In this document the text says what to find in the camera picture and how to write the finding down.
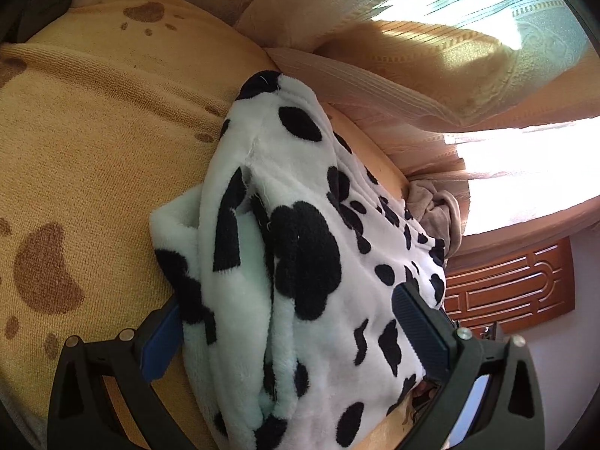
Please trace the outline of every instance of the fleece blanket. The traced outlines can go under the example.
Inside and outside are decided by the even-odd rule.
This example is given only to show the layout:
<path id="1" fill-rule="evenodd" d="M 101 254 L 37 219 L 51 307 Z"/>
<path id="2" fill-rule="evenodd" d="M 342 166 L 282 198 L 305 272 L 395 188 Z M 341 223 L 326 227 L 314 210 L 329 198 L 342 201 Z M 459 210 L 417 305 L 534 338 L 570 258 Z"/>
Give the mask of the fleece blanket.
<path id="1" fill-rule="evenodd" d="M 150 227 L 222 450 L 352 448 L 424 377 L 391 293 L 415 279 L 439 308 L 443 241 L 378 184 L 300 81 L 250 78 L 204 183 Z"/>

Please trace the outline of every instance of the sunlight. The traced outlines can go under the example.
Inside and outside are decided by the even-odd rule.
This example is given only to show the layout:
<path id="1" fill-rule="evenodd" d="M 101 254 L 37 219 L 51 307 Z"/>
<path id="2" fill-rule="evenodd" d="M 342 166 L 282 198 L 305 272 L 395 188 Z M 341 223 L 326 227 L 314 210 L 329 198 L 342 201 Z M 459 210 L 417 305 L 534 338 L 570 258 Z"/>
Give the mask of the sunlight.
<path id="1" fill-rule="evenodd" d="M 379 5 L 383 10 L 372 20 L 415 21 L 474 30 L 518 50 L 521 34 L 509 6 L 470 21 L 477 12 L 502 6 L 503 2 L 505 0 L 388 0 Z"/>
<path id="2" fill-rule="evenodd" d="M 482 176 L 500 173 L 469 180 L 464 234 L 550 215 L 600 195 L 599 121 L 475 132 L 475 141 L 464 137 L 457 143 L 457 153 L 466 170 Z M 459 140 L 458 134 L 446 138 L 447 143 Z"/>

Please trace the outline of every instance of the paw print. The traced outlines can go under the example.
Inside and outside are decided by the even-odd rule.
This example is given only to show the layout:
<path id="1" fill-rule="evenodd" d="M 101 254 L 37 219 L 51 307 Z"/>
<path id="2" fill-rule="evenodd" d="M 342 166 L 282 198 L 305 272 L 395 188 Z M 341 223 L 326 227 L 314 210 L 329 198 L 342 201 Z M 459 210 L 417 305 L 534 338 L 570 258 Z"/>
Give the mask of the paw print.
<path id="1" fill-rule="evenodd" d="M 8 220 L 0 217 L 0 241 L 13 233 Z M 85 293 L 67 271 L 62 242 L 64 229 L 60 223 L 42 225 L 19 244 L 13 262 L 13 281 L 20 299 L 29 309 L 46 315 L 65 314 L 79 308 Z M 10 315 L 4 336 L 10 341 L 19 334 L 19 319 Z M 58 357 L 60 343 L 54 333 L 43 342 L 50 360 Z"/>
<path id="2" fill-rule="evenodd" d="M 123 10 L 123 15 L 136 22 L 157 23 L 164 18 L 164 5 L 157 1 L 149 1 L 140 6 L 131 6 L 125 8 Z M 174 15 L 174 17 L 179 18 L 180 20 L 184 19 L 184 17 L 181 15 Z M 121 24 L 121 30 L 127 30 L 128 26 L 128 22 L 123 22 Z M 166 23 L 164 26 L 169 30 L 177 30 L 177 27 L 170 23 Z M 152 33 L 153 31 L 151 28 L 146 28 L 144 30 L 144 34 L 146 34 L 148 37 L 150 37 Z"/>

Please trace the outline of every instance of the bolt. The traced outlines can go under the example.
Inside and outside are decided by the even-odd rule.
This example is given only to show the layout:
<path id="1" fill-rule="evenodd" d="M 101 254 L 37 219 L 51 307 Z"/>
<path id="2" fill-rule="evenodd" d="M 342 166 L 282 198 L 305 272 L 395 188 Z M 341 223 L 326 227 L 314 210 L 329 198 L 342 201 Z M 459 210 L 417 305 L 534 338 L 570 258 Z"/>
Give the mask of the bolt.
<path id="1" fill-rule="evenodd" d="M 70 336 L 69 338 L 67 338 L 67 341 L 65 341 L 65 345 L 69 348 L 75 347 L 78 343 L 79 337 L 77 335 Z"/>
<path id="2" fill-rule="evenodd" d="M 125 328 L 121 333 L 119 333 L 119 340 L 123 342 L 129 342 L 133 340 L 133 337 L 136 336 L 136 332 L 131 328 Z"/>
<path id="3" fill-rule="evenodd" d="M 462 340 L 470 340 L 471 338 L 473 338 L 473 332 L 465 327 L 460 327 L 459 329 L 457 329 L 456 334 L 458 335 L 458 338 Z"/>
<path id="4" fill-rule="evenodd" d="M 524 347 L 527 344 L 526 340 L 521 335 L 512 335 L 511 339 L 517 347 Z"/>

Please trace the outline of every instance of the yellow towel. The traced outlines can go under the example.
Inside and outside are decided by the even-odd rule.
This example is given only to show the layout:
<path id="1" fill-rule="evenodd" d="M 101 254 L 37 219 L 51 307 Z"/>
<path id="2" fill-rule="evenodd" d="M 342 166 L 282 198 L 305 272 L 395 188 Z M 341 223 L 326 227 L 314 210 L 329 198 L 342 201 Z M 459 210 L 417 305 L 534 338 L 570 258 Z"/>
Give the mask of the yellow towel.
<path id="1" fill-rule="evenodd" d="M 202 181 L 263 69 L 257 45 L 182 0 L 106 0 L 2 46 L 0 378 L 22 407 L 46 417 L 68 336 L 113 338 L 168 299 L 148 215 Z M 180 356 L 155 387 L 213 448 Z"/>

